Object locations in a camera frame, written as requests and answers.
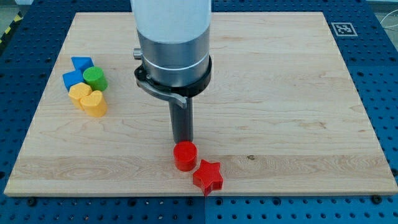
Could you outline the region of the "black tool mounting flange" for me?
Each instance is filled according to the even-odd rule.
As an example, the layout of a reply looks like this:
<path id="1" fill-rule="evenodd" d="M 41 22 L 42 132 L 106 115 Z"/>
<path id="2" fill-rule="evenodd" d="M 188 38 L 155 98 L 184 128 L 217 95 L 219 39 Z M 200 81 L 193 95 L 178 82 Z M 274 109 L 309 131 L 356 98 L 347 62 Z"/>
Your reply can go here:
<path id="1" fill-rule="evenodd" d="M 148 73 L 143 65 L 134 71 L 137 86 L 151 96 L 164 101 L 171 101 L 182 109 L 187 108 L 187 99 L 197 96 L 203 92 L 211 81 L 212 59 L 209 57 L 208 68 L 204 75 L 194 83 L 186 86 L 172 87 L 155 82 L 148 78 Z"/>

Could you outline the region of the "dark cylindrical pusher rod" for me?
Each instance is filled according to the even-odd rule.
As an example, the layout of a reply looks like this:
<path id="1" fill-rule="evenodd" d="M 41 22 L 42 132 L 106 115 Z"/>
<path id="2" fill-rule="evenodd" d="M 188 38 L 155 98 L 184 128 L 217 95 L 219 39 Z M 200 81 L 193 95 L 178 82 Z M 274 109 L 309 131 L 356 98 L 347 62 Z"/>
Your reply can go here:
<path id="1" fill-rule="evenodd" d="M 175 103 L 169 103 L 170 119 L 174 142 L 193 141 L 193 103 L 187 99 L 187 107 L 181 108 Z"/>

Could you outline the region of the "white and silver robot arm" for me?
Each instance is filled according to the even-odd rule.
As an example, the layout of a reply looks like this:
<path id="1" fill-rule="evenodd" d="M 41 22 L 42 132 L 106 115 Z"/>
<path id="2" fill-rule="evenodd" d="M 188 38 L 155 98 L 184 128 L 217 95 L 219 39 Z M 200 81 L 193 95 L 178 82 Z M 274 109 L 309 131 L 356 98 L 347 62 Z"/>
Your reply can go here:
<path id="1" fill-rule="evenodd" d="M 174 141 L 193 140 L 193 97 L 211 80 L 210 0 L 132 0 L 140 46 L 134 75 L 146 93 L 167 101 Z"/>

